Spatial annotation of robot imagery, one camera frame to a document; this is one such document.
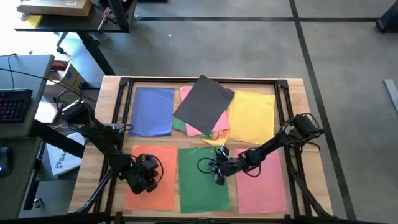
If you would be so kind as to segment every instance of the black floor stripe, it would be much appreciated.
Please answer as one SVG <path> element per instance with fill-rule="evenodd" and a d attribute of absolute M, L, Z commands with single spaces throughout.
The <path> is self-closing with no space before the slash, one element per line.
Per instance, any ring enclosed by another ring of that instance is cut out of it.
<path fill-rule="evenodd" d="M 340 189 L 341 196 L 343 198 L 344 208 L 346 210 L 347 218 L 350 220 L 356 220 L 356 215 L 353 207 L 353 203 L 351 201 L 351 196 L 349 195 L 348 186 L 346 183 L 346 179 L 344 176 L 343 168 L 341 166 L 340 158 L 338 157 L 338 152 L 335 144 L 335 140 L 333 139 L 333 134 L 331 132 L 330 123 L 328 120 L 328 116 L 326 114 L 325 105 L 323 104 L 321 92 L 318 86 L 318 81 L 315 76 L 315 72 L 313 69 L 313 65 L 310 58 L 310 53 L 307 48 L 307 44 L 305 43 L 303 29 L 301 27 L 301 23 L 299 21 L 299 14 L 297 12 L 297 8 L 294 0 L 289 0 L 290 6 L 292 8 L 293 17 L 295 19 L 295 26 L 297 30 L 298 39 L 300 41 L 300 46 L 303 52 L 304 61 L 307 66 L 308 76 L 310 78 L 311 87 L 313 89 L 313 93 L 315 95 L 315 101 L 317 102 L 317 107 L 319 111 L 319 115 L 321 118 L 321 122 L 323 125 L 323 129 L 325 130 L 326 141 L 328 143 L 329 152 L 331 161 L 333 163 L 333 168 L 336 173 L 337 183 Z"/>
<path fill-rule="evenodd" d="M 299 18 L 301 22 L 375 22 L 377 18 Z M 140 21 L 294 22 L 294 17 L 141 17 Z"/>

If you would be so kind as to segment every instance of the keyboard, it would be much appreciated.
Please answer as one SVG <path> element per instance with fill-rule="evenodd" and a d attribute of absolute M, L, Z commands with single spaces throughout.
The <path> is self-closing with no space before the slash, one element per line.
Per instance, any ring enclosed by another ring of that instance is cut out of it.
<path fill-rule="evenodd" d="M 32 90 L 0 90 L 0 123 L 22 123 L 29 108 Z"/>

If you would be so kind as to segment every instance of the blue paper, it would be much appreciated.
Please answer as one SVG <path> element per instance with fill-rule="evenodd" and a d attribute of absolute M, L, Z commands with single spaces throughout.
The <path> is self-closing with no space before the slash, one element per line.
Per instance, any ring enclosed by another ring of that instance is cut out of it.
<path fill-rule="evenodd" d="M 171 136 L 174 88 L 137 87 L 130 136 Z"/>

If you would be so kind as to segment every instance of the computer mouse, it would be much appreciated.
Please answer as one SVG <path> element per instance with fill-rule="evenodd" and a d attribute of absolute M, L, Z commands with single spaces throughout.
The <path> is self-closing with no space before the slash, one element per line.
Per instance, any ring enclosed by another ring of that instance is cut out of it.
<path fill-rule="evenodd" d="M 11 148 L 0 148 L 0 178 L 7 177 L 12 170 Z"/>

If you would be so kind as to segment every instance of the wooden table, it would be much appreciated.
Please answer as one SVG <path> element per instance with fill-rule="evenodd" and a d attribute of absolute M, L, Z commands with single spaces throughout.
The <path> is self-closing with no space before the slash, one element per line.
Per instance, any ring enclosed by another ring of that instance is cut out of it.
<path fill-rule="evenodd" d="M 96 118 L 102 123 L 110 123 L 113 116 L 114 104 L 116 102 L 116 95 L 118 93 L 119 81 L 121 77 L 104 77 L 101 91 L 99 93 L 98 102 L 96 105 L 95 113 Z M 310 112 L 308 107 L 307 96 L 302 79 L 288 79 L 290 99 L 292 102 L 292 108 L 294 114 L 308 113 Z M 134 82 L 133 94 L 131 98 L 131 106 L 134 106 L 134 93 L 136 87 L 174 87 L 174 110 L 176 110 L 181 102 L 179 88 L 187 85 L 187 83 L 154 83 L 154 82 Z M 263 84 L 223 84 L 223 86 L 230 88 L 232 90 L 243 90 L 250 91 L 254 93 L 262 93 L 267 95 L 275 95 L 274 87 L 271 85 Z M 124 88 L 123 97 L 121 100 L 121 107 L 118 115 L 118 121 L 121 121 L 124 102 L 126 100 L 127 88 Z M 285 109 L 284 95 L 282 94 L 282 104 Z M 127 124 L 131 120 L 132 109 L 129 110 L 129 116 L 127 119 Z M 277 107 L 275 104 L 275 127 L 276 132 L 279 127 L 279 117 L 277 112 Z M 205 147 L 209 146 L 207 143 L 202 141 L 199 137 L 187 137 L 185 133 L 180 131 L 172 130 L 172 136 L 170 137 L 156 137 L 156 138 L 143 138 L 143 137 L 129 137 L 128 134 L 125 135 L 123 142 L 123 152 L 131 153 L 133 145 L 177 145 L 179 148 L 193 148 L 193 147 Z M 229 149 L 242 149 L 249 148 L 255 145 L 248 144 L 245 142 L 238 142 L 228 140 L 226 147 Z M 287 180 L 287 168 L 284 157 L 284 150 L 282 148 L 278 149 L 280 155 L 280 161 L 282 164 L 282 174 L 285 182 L 285 192 L 287 198 L 287 204 L 289 206 L 289 213 L 292 215 L 292 203 L 290 197 L 289 182 Z M 318 148 L 312 145 L 307 145 L 303 149 L 302 153 L 303 166 L 305 171 L 305 177 L 307 180 L 307 186 L 314 194 L 318 202 L 321 203 L 323 208 L 332 214 L 330 199 L 328 190 L 326 187 L 325 176 L 323 175 L 322 162 L 320 159 L 320 153 Z M 87 145 L 85 153 L 83 155 L 83 160 L 81 162 L 81 167 L 79 175 L 77 178 L 75 190 L 73 193 L 72 201 L 70 204 L 71 211 L 81 207 L 85 201 L 93 193 L 94 189 L 98 185 L 101 166 L 103 161 L 103 155 L 97 150 L 93 145 Z M 236 179 L 235 176 L 228 177 L 228 190 L 229 199 L 231 202 L 231 210 L 229 211 L 215 211 L 215 212 L 205 212 L 205 213 L 191 213 L 191 214 L 181 214 L 180 211 L 180 196 L 179 196 L 179 184 L 178 184 L 178 168 L 177 168 L 177 181 L 175 183 L 175 210 L 172 212 L 164 211 L 152 211 L 152 210 L 124 210 L 124 194 L 128 188 L 126 181 L 118 180 L 116 183 L 116 191 L 113 200 L 113 206 L 111 213 L 114 215 L 116 212 L 123 211 L 123 216 L 134 216 L 134 217 L 211 217 L 211 218 L 283 218 L 282 213 L 272 213 L 272 214 L 250 214 L 242 215 L 238 213 L 238 199 L 236 195 Z M 300 213 L 304 214 L 302 194 L 298 187 L 297 196 L 300 205 Z M 104 211 L 106 204 L 106 197 L 108 196 L 108 187 L 105 188 L 103 199 L 101 203 L 101 211 Z"/>

